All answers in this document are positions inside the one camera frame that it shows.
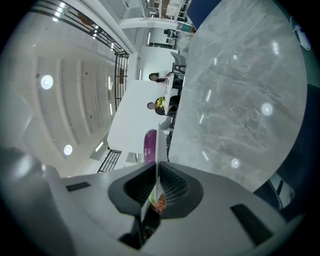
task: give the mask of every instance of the black panel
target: black panel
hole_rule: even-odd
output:
[[[255,245],[260,245],[272,237],[273,233],[247,206],[237,204],[230,209]]]
[[[68,185],[65,187],[69,192],[72,192],[72,191],[81,190],[81,189],[84,189],[84,188],[87,188],[90,186],[91,185],[88,182],[81,182],[81,183],[77,183],[77,184],[73,184],[73,185]]]

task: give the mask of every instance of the black railing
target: black railing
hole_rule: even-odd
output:
[[[39,0],[31,8],[30,12],[46,15],[62,21],[84,33],[90,35],[92,39],[98,40],[117,53],[127,52],[118,44],[107,32],[95,24],[90,18],[74,7],[57,0]]]
[[[115,111],[122,100],[127,89],[127,71],[128,71],[129,54],[127,52],[115,53],[115,69],[114,69],[114,98]]]
[[[106,155],[103,163],[101,164],[98,173],[112,171],[115,168],[121,153],[121,151],[110,149],[109,153]]]

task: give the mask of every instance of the gray marble panel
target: gray marble panel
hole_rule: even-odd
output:
[[[170,161],[254,191],[290,152],[306,98],[302,51],[279,8],[222,0],[190,43]]]

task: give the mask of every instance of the wall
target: wall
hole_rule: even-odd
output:
[[[160,47],[143,46],[141,49],[141,60],[139,69],[142,72],[142,80],[149,80],[149,74],[162,70],[172,70],[174,57],[170,52],[178,53],[179,51]]]
[[[150,129],[157,129],[166,120],[148,109],[149,102],[165,95],[165,87],[153,81],[133,80],[115,113],[107,138],[113,150],[132,153],[144,152],[144,138]]]
[[[165,29],[164,28],[153,28],[151,30],[151,36],[150,36],[150,43],[158,43],[158,44],[165,44],[167,40],[167,34],[164,33]]]

